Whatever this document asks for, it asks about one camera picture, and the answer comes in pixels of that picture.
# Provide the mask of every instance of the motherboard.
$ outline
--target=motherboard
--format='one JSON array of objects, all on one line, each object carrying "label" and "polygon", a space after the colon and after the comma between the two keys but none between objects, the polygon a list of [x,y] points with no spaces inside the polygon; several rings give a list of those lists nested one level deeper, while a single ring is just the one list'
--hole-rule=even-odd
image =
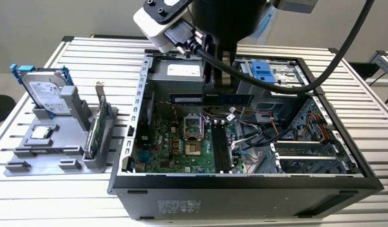
[{"label": "motherboard", "polygon": [[[213,157],[212,124],[195,121],[193,117],[175,120],[156,119],[149,149],[137,151],[136,172],[139,173],[219,173]],[[235,138],[232,124],[223,125],[228,143]],[[232,173],[242,173],[240,160],[225,152]]]}]

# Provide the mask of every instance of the slotted metal table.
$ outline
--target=slotted metal table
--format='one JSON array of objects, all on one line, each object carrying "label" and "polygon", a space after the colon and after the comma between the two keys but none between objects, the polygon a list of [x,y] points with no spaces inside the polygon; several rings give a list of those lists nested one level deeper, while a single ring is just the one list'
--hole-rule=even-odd
[{"label": "slotted metal table", "polygon": [[[123,149],[128,114],[133,102],[145,40],[73,38],[60,42],[44,67],[65,65],[81,99],[97,105],[93,86],[104,84],[107,100],[119,109],[107,169],[101,174],[5,177],[4,164],[12,157],[33,119],[28,95],[21,97],[0,127],[0,225],[1,226],[319,226],[388,227],[388,107],[342,60],[322,84],[326,97],[354,142],[383,184],[383,191],[320,220],[183,220],[133,221],[107,183],[116,149]],[[239,54],[303,58],[318,77],[334,54],[327,49],[240,45]]]}]

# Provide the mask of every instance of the ram slot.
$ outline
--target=ram slot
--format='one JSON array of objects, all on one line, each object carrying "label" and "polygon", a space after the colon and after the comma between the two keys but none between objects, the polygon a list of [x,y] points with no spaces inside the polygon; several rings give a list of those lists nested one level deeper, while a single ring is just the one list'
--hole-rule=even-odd
[{"label": "ram slot", "polygon": [[229,171],[228,148],[224,127],[220,124],[211,126],[212,149],[216,173]]}]

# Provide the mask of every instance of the white wall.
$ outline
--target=white wall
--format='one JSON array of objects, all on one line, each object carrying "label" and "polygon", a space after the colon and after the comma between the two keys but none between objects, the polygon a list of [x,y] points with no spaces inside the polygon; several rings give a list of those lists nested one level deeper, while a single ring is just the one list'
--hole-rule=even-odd
[{"label": "white wall", "polygon": [[[310,15],[279,11],[267,45],[335,47],[351,30],[365,0],[319,0]],[[366,61],[375,50],[388,50],[388,0],[375,0],[347,61]]]},{"label": "white wall", "polygon": [[141,0],[0,0],[0,72],[42,66],[64,35],[139,35]]},{"label": "white wall", "polygon": [[[311,15],[279,12],[268,45],[336,47],[365,0],[319,0]],[[0,72],[10,63],[44,65],[64,35],[141,35],[132,14],[143,0],[0,0]],[[366,61],[388,50],[388,0],[375,0],[346,55]]]}]

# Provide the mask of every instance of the black office chair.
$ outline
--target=black office chair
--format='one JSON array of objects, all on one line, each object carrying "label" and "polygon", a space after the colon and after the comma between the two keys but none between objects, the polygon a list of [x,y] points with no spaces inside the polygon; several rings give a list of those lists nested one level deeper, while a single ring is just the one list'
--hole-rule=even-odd
[{"label": "black office chair", "polygon": [[8,117],[14,106],[16,102],[12,97],[0,95],[0,122]]}]

